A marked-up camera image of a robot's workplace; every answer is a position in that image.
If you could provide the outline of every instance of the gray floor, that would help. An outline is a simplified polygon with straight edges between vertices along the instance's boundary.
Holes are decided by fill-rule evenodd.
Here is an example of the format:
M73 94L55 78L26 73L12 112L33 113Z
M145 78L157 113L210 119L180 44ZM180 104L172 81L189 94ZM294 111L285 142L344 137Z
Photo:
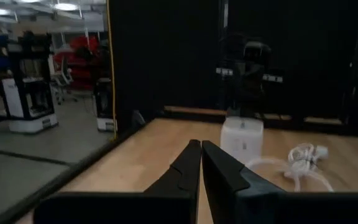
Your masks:
M112 134L98 131L90 96L78 99L55 105L59 126L35 135L12 133L8 121L0 123L0 151L79 162L103 146Z
M51 181L67 167L0 155L0 213Z
M4 109L0 97L0 111ZM59 126L35 135L9 131L0 123L0 151L77 163L105 145L112 133L100 133L90 93L78 102L55 104ZM56 178L68 166L0 155L0 213Z

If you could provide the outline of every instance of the black backdrop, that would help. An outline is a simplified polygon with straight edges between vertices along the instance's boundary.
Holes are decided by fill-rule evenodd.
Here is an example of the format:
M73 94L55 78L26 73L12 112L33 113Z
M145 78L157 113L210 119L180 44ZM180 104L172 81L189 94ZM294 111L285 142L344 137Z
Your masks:
M338 117L356 46L358 0L230 0L227 31L271 46L272 73L283 74L285 84L268 95L270 110Z
M216 103L218 0L110 1L117 107Z
M215 108L222 1L110 1L117 107ZM230 0L227 34L272 48L274 113L338 117L358 35L356 0Z

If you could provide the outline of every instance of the wooden tabletop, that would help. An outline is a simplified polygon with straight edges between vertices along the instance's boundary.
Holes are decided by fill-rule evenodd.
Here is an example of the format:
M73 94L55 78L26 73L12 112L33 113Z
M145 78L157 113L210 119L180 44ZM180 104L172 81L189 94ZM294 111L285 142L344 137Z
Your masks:
M61 191L141 192L168 169L190 139L210 140L219 145L220 134L220 124L156 119ZM335 191L358 192L358 138L265 129L262 155L286 160L290 149L304 142L328 147L329 158L319 162L318 167ZM274 167L261 167L257 173L287 191L294 188L293 182L275 172ZM198 223L210 224L202 173L200 181ZM310 179L303 179L301 187L302 191L326 190ZM31 213L18 223L32 223Z

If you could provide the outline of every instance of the white cord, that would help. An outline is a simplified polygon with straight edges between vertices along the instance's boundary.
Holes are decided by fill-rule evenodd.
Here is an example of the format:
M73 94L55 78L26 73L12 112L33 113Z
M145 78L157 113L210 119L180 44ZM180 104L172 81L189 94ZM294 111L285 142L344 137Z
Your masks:
M300 178L303 176L312 177L319 180L324 186L333 192L333 187L328 180L314 170L317 169L317 161L328 157L328 150L324 146L314 146L310 143L297 145L288 154L288 162L274 158L257 158L247 162L246 167L251 169L253 166L261 164L274 164L280 166L279 172L283 172L285 177L291 178L295 183L295 192L301 190Z

